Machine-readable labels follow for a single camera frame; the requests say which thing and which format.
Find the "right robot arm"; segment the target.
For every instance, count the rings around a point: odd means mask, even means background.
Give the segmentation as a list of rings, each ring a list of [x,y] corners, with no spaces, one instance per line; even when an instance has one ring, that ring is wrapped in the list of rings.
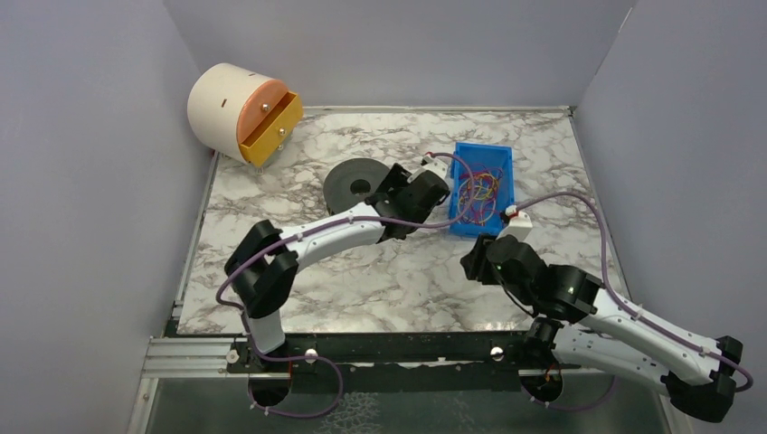
[[[669,323],[575,266],[546,264],[512,235],[483,234],[459,261],[469,280],[501,287],[534,317],[513,356],[540,368],[580,365],[640,382],[679,411],[720,423],[736,394],[743,345]]]

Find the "black cable spool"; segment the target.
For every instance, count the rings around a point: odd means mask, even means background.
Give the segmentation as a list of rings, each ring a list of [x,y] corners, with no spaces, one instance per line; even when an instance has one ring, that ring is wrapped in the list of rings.
[[[372,158],[352,158],[335,165],[323,182],[329,215],[345,212],[375,192],[390,168]]]

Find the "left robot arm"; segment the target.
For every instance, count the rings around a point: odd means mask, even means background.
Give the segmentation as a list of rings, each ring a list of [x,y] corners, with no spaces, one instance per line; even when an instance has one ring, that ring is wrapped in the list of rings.
[[[433,156],[425,156],[414,173],[395,164],[371,196],[344,212],[284,229],[269,220],[254,224],[224,272],[257,352],[269,354],[285,343],[279,311],[301,270],[345,250],[429,228],[427,218],[450,194],[448,169]]]

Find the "blue plastic bin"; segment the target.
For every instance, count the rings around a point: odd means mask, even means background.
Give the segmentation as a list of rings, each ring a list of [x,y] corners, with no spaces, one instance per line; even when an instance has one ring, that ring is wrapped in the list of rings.
[[[449,217],[463,217],[450,232],[468,238],[499,234],[504,227],[500,214],[515,203],[512,149],[458,142],[454,155],[463,162],[451,165]]]

